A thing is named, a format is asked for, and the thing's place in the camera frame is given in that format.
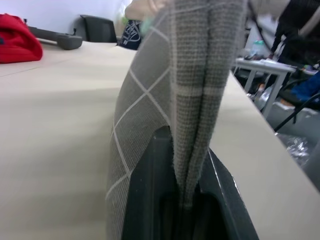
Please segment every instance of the black cable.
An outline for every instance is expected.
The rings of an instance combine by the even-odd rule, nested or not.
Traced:
[[[263,29],[262,29],[262,27],[259,25],[259,23],[258,23],[258,17],[257,17],[257,15],[256,15],[256,13],[255,13],[255,10],[254,10],[254,7],[253,7],[253,5],[252,5],[252,3],[251,3],[251,1],[249,0],[248,1],[248,7],[249,7],[249,10],[251,11],[251,20],[253,20],[253,22],[255,23],[255,25],[256,25],[256,27],[257,27],[257,29],[258,29],[258,32],[259,32],[259,35],[261,36],[261,39],[264,41],[264,44],[265,44],[265,46],[268,48],[268,50],[272,53],[272,51],[271,51],[271,46],[268,44],[268,42],[266,41],[266,39],[265,39],[265,37],[263,36],[263,34],[262,34],[262,31],[263,31]],[[302,54],[298,49],[294,49],[293,47],[291,48],[293,51],[295,51],[295,53],[297,53],[298,55],[300,55],[301,56],[301,58],[302,59],[304,59],[305,60],[305,62],[306,63],[308,63],[314,70],[316,70],[316,71],[320,71],[320,68],[316,68],[316,67],[314,67],[314,62],[311,62],[309,59],[307,59],[306,58],[306,56],[304,55],[304,54]],[[290,60],[290,59],[288,59],[287,57],[285,57],[285,56],[281,56],[281,58],[283,58],[283,59],[287,59],[287,60]]]

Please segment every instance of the red bag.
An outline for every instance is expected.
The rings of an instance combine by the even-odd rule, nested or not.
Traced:
[[[42,55],[40,42],[19,17],[0,14],[0,64],[39,61]]]

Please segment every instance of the white table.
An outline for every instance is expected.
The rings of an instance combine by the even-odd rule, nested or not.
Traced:
[[[134,55],[84,42],[0,65],[0,239],[105,239],[108,144]],[[260,240],[319,239],[320,195],[232,75],[211,147]]]
[[[263,72],[263,73],[267,73],[267,74],[277,75],[277,79],[275,81],[275,84],[272,88],[270,96],[269,96],[269,98],[265,104],[265,107],[262,111],[262,114],[265,118],[268,117],[268,115],[271,111],[272,105],[275,102],[275,100],[279,94],[279,91],[282,87],[282,84],[284,83],[286,75],[288,73],[294,73],[296,71],[293,67],[291,67],[289,65],[278,63],[275,61],[244,60],[243,58],[237,58],[235,66],[240,69],[251,70],[249,78],[246,81],[246,84],[244,86],[244,90],[246,92],[249,92],[250,87],[253,83],[253,80],[254,80],[257,72]]]

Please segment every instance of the desk leg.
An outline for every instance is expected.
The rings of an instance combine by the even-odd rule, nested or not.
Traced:
[[[256,70],[252,70],[252,71],[250,72],[249,78],[248,78],[248,80],[246,81],[246,84],[245,84],[245,86],[244,86],[244,90],[245,90],[246,93],[249,92],[250,87],[251,87],[251,85],[252,85],[252,82],[254,81],[254,78],[255,78],[256,73],[257,73]]]
[[[282,84],[284,83],[286,75],[287,75],[287,73],[282,73],[281,75],[279,75],[276,78],[276,81],[275,81],[275,84],[273,85],[273,89],[270,93],[269,99],[266,102],[265,107],[262,111],[262,115],[264,116],[265,119],[267,119],[267,117],[271,111],[272,105],[274,104],[274,102],[279,94],[279,91],[282,87]]]

